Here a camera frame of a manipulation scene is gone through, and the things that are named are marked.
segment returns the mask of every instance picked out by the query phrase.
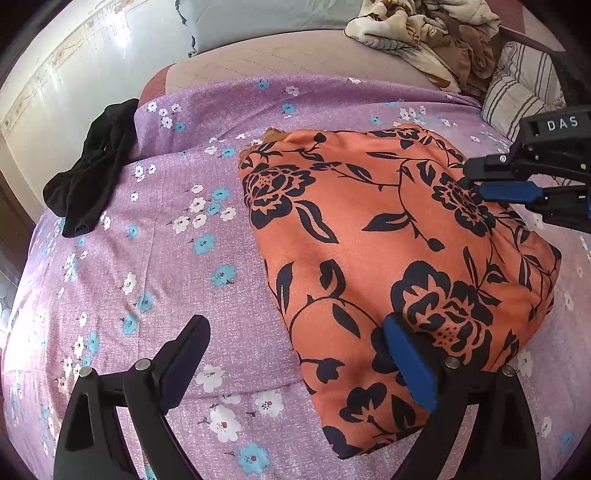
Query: wall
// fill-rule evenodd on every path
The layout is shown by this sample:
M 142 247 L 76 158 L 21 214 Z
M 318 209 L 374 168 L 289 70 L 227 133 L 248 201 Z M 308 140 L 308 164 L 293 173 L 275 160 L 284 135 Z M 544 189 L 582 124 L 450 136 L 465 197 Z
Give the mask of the wall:
M 80 157 L 92 121 L 137 98 L 190 44 L 174 2 L 162 0 L 73 0 L 31 43 L 0 90 L 0 131 L 13 159 L 0 168 L 12 169 L 5 175 L 34 220 L 43 187 Z
M 23 178 L 2 134 L 0 134 L 0 171 L 29 217 L 37 223 L 45 207 Z

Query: cloth pile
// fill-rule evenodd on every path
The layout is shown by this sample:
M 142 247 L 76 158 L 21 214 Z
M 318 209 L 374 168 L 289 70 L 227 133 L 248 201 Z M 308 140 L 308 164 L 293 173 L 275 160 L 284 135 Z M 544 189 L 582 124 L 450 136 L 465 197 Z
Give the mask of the cloth pile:
M 501 19 L 485 0 L 363 0 L 345 34 L 399 55 L 439 88 L 481 97 L 495 68 Z
M 136 159 L 129 153 L 137 139 L 134 114 L 139 100 L 109 105 L 92 122 L 82 155 L 43 188 L 43 200 L 66 221 L 62 235 L 72 238 L 94 230 L 119 183 L 121 168 Z

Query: brown fabric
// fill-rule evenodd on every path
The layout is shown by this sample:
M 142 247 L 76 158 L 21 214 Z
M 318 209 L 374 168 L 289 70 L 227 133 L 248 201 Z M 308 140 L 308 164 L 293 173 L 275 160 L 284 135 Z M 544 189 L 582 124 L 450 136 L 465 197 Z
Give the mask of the brown fabric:
M 142 90 L 142 94 L 139 96 L 139 106 L 145 105 L 155 98 L 162 97 L 162 95 L 166 95 L 166 75 L 171 66 L 164 67 L 146 84 L 144 90 Z
M 483 98 L 495 71 L 496 58 L 488 35 L 479 27 L 462 24 L 441 10 L 431 12 L 450 33 L 448 46 L 432 46 L 449 66 L 463 92 Z
M 496 371 L 553 305 L 560 252 L 487 203 L 462 155 L 418 128 L 292 132 L 239 165 L 268 284 L 340 458 L 424 425 L 381 328 Z

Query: floral bedsheet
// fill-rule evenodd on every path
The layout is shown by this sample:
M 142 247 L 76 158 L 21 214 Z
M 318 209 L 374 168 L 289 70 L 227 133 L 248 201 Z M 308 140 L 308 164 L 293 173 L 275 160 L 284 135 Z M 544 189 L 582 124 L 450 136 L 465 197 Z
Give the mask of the floral bedsheet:
M 368 131 L 413 122 L 467 157 L 507 152 L 508 141 L 470 99 L 318 76 L 197 87 L 140 107 L 135 120 L 142 160 L 124 168 L 95 231 L 62 238 L 63 221 L 50 212 L 35 229 L 2 358 L 4 414 L 19 454 L 37 478 L 50 479 L 80 368 L 127 369 L 202 314 L 210 346 L 167 418 L 204 478 L 390 478 L 415 436 L 348 460 L 326 441 L 266 285 L 238 153 L 260 144 L 268 127 Z M 563 253 L 554 309 L 514 360 L 549 479 L 591 420 L 591 237 L 519 211 Z M 442 478 L 457 468 L 474 413 Z M 154 479 L 128 413 L 120 418 L 138 474 Z

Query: pillow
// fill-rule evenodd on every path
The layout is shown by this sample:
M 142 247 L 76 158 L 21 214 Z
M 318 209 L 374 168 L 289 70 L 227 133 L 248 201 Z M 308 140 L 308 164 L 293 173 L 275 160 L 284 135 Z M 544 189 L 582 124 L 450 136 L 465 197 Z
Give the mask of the pillow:
M 565 107 L 552 59 L 517 42 L 503 47 L 482 106 L 482 118 L 515 141 L 524 116 Z

